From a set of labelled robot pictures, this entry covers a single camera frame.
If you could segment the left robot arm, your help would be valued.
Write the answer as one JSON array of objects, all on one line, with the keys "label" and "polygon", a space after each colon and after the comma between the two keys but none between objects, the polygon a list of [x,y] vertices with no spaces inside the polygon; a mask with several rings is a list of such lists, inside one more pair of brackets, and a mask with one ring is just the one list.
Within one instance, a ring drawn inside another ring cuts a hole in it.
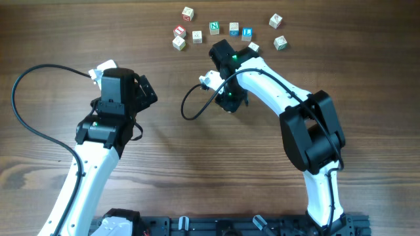
[{"label": "left robot arm", "polygon": [[121,159],[125,145],[134,141],[138,112],[158,97],[145,75],[131,69],[110,68],[96,73],[100,97],[76,128],[78,159],[70,167],[40,235],[87,235],[105,183]]}]

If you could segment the plain S wooden block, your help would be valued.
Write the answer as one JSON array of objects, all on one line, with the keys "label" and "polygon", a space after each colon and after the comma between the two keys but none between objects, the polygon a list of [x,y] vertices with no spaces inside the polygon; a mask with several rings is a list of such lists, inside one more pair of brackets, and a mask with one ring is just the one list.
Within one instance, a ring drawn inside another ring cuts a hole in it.
[{"label": "plain S wooden block", "polygon": [[250,49],[254,50],[255,52],[258,52],[259,51],[259,46],[256,43],[254,43],[254,42],[250,42],[250,44],[248,45],[248,47]]}]

